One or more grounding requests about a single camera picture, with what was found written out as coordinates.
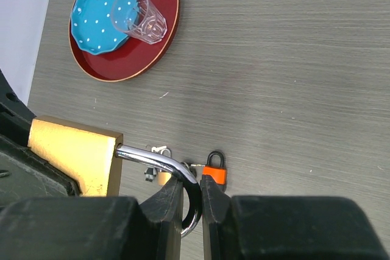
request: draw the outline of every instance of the clear plastic cup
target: clear plastic cup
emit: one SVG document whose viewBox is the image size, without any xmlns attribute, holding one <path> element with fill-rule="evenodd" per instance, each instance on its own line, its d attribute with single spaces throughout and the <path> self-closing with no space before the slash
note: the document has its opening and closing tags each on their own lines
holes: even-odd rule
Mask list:
<svg viewBox="0 0 390 260">
<path fill-rule="evenodd" d="M 115 0 L 111 21 L 116 30 L 148 44 L 160 42 L 168 30 L 151 0 Z"/>
</svg>

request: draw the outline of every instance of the table surface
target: table surface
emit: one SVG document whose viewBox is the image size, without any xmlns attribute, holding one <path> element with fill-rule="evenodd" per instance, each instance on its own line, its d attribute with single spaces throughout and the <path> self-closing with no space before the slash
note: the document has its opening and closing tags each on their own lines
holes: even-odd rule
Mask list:
<svg viewBox="0 0 390 260">
<path fill-rule="evenodd" d="M 29 106 L 167 145 L 227 156 L 227 193 L 340 195 L 390 250 L 390 0 L 181 0 L 177 35 L 147 73 L 86 76 L 69 50 L 74 0 L 50 0 Z M 124 166 L 121 193 L 158 190 Z M 182 242 L 201 259 L 202 229 Z"/>
</svg>

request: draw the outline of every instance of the blue plate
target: blue plate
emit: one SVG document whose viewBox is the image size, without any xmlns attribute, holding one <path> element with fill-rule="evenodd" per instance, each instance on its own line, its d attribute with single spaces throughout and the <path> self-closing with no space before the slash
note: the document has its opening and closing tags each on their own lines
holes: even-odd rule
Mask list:
<svg viewBox="0 0 390 260">
<path fill-rule="evenodd" d="M 128 35 L 117 31 L 110 18 L 115 0 L 76 0 L 71 14 L 71 33 L 79 48 L 93 55 L 122 46 Z"/>
</svg>

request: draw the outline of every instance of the small padlock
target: small padlock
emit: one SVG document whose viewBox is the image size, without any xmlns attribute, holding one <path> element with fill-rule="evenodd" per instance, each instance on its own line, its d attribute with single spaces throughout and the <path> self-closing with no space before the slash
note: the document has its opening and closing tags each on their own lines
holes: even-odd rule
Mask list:
<svg viewBox="0 0 390 260">
<path fill-rule="evenodd" d="M 221 160 L 219 167 L 213 167 L 211 165 L 214 156 L 218 156 Z M 210 175 L 214 179 L 215 183 L 217 183 L 218 186 L 221 188 L 221 190 L 225 192 L 227 169 L 225 166 L 225 156 L 222 152 L 219 152 L 217 150 L 210 152 L 207 158 L 207 163 L 203 168 L 203 174 Z"/>
</svg>

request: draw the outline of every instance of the red tray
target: red tray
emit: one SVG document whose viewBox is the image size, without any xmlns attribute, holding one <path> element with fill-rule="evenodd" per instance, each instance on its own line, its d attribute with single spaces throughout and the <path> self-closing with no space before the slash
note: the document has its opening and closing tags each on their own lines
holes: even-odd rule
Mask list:
<svg viewBox="0 0 390 260">
<path fill-rule="evenodd" d="M 130 38 L 118 50 L 101 55 L 91 55 L 80 50 L 77 46 L 71 34 L 71 23 L 69 20 L 71 50 L 74 59 L 85 73 L 103 82 L 119 82 L 141 74 L 159 61 L 176 33 L 179 23 L 179 0 L 151 1 L 165 17 L 168 27 L 164 39 L 153 45 Z"/>
</svg>

